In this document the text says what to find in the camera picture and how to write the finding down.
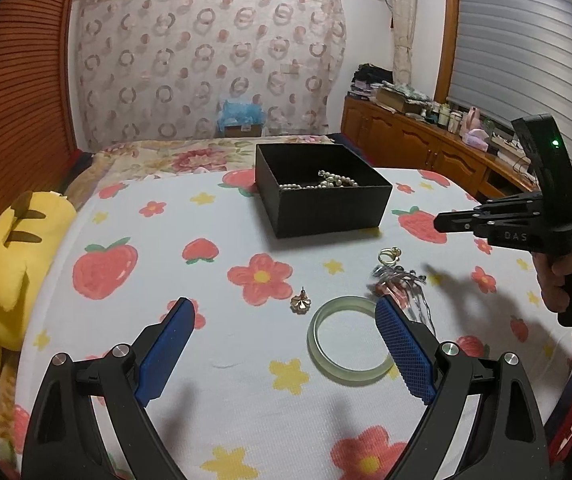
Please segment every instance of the wooden wardrobe door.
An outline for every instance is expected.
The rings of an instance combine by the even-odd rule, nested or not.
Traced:
[[[0,213],[55,189],[75,146],[68,104],[71,0],[0,0]]]

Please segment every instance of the hand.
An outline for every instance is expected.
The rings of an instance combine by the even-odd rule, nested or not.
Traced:
[[[553,312],[564,312],[570,298],[561,288],[565,276],[572,274],[572,253],[557,260],[552,266],[546,254],[533,253],[532,261],[537,270],[537,281],[541,287],[541,298],[546,307]]]

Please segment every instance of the window blind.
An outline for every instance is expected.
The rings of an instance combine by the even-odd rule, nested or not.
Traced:
[[[572,162],[572,0],[460,0],[448,100],[504,126],[550,113]]]

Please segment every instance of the yellow star print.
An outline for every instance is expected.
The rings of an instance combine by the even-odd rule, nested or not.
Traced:
[[[531,290],[528,291],[528,301],[536,306],[540,306],[540,297]]]
[[[199,195],[191,196],[191,202],[195,202],[197,205],[212,204],[215,202],[215,195],[209,195],[202,191]]]
[[[528,264],[528,262],[522,260],[521,258],[517,260],[517,265],[519,265],[522,268],[522,270],[530,270],[530,265]]]
[[[335,260],[330,260],[323,264],[327,269],[329,274],[337,274],[338,272],[344,272],[344,266],[340,262]]]
[[[399,368],[397,368],[397,365],[392,366],[392,368],[388,371],[388,376],[393,380],[399,377]]]
[[[37,346],[39,351],[42,351],[46,348],[46,346],[50,343],[50,337],[46,335],[46,329],[42,330],[35,336],[34,341],[32,342],[33,346]]]
[[[429,274],[428,283],[433,286],[440,286],[444,277],[441,274]]]
[[[217,446],[212,450],[215,460],[208,460],[200,467],[204,471],[217,473],[217,480],[252,480],[259,476],[259,471],[253,467],[243,463],[246,450],[243,447],[237,447],[233,451],[226,450]]]
[[[544,355],[550,359],[553,357],[553,352],[555,351],[555,345],[552,339],[546,341],[546,344],[543,346]]]
[[[291,359],[286,363],[271,361],[268,369],[277,378],[272,382],[275,390],[288,390],[293,395],[301,395],[301,385],[308,382],[309,375],[300,370],[299,359]]]
[[[107,218],[108,218],[108,213],[100,211],[99,213],[95,213],[95,216],[93,216],[93,222],[96,224],[101,224]]]

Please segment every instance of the bed sheet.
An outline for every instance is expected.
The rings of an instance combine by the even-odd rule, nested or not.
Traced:
[[[96,153],[92,166],[68,186],[66,196],[79,210],[94,192],[124,180],[251,168],[259,142],[332,143],[327,136],[126,142]]]
[[[403,265],[428,274],[438,339],[476,356],[517,353],[546,420],[572,368],[572,330],[543,305],[528,256],[437,233],[435,214],[476,204],[444,177],[378,171],[394,185],[379,229],[287,240],[272,234],[253,170],[131,182],[93,196],[32,314],[18,372],[16,451],[52,355],[101,356],[185,296],[194,301],[195,330],[147,411],[189,479],[382,480],[422,402],[396,368],[359,388],[330,381],[308,357],[306,330],[326,301],[366,295],[378,251],[390,246],[403,250]],[[84,267],[108,251],[127,277],[85,282]],[[297,316],[289,298],[302,286],[313,307]],[[322,326],[323,346],[342,364],[378,364],[386,349],[372,320],[336,316]],[[106,407],[97,398],[93,405],[119,474],[131,478]],[[465,424],[474,410],[464,411]],[[444,476],[464,442],[456,436]]]

